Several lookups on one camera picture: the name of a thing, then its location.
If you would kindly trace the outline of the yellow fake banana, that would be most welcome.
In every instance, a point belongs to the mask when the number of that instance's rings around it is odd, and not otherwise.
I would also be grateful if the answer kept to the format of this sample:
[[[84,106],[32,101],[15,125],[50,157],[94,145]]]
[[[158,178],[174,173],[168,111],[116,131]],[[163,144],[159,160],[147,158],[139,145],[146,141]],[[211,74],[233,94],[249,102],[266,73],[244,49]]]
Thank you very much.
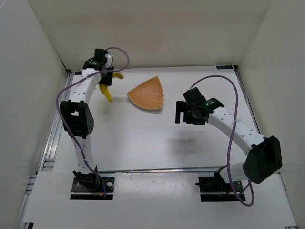
[[[118,78],[118,79],[123,79],[124,76],[123,74],[119,73],[119,72],[116,72],[116,73],[113,73],[113,78]],[[113,99],[111,97],[111,94],[109,92],[109,89],[108,89],[109,86],[106,86],[104,84],[99,84],[99,89],[101,91],[101,93],[107,98],[107,100],[112,103],[113,102]]]

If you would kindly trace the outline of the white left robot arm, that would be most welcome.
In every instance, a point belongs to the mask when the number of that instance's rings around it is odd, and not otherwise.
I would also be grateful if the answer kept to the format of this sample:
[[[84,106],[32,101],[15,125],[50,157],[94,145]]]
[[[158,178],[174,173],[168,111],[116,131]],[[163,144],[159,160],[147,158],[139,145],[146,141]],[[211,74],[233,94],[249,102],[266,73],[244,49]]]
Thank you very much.
[[[96,175],[97,168],[91,148],[90,135],[94,128],[94,119],[89,109],[89,102],[97,84],[107,71],[112,70],[113,57],[104,49],[95,49],[94,56],[88,59],[77,82],[66,101],[60,104],[61,115],[66,122],[65,130],[73,142],[78,169],[77,175]]]

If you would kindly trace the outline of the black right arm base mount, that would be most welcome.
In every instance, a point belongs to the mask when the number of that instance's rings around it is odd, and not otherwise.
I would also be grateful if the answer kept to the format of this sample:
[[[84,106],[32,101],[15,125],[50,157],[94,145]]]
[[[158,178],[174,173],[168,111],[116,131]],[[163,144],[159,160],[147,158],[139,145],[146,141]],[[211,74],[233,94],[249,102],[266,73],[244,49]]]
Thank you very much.
[[[221,183],[216,177],[198,177],[195,184],[199,187],[201,202],[238,201],[231,185]]]

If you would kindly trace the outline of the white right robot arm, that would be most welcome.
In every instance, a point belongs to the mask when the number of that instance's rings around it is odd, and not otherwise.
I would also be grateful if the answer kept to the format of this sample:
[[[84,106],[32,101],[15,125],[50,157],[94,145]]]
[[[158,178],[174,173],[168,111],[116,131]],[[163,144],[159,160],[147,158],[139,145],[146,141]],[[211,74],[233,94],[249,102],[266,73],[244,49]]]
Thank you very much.
[[[225,166],[215,172],[215,176],[223,183],[250,180],[260,184],[273,173],[282,168],[282,155],[279,140],[256,133],[242,122],[234,120],[224,105],[215,98],[206,100],[198,88],[186,91],[184,101],[176,102],[175,122],[216,127],[246,155],[246,160]]]

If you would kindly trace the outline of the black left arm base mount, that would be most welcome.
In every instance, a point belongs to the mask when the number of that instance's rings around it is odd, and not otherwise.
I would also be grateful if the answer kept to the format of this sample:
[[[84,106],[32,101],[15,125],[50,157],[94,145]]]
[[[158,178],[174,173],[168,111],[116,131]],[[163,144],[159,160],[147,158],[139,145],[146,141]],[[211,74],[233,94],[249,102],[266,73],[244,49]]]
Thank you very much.
[[[71,200],[113,200],[115,177],[100,178],[94,174],[83,174],[73,171]]]

